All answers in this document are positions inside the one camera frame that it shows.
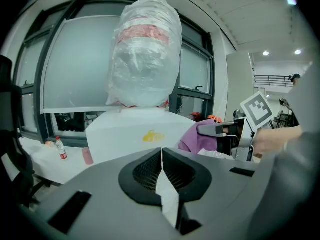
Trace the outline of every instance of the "clear plastic bag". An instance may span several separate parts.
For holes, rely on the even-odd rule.
[[[182,26],[166,0],[125,7],[114,31],[107,104],[156,107],[172,93],[179,74]]]

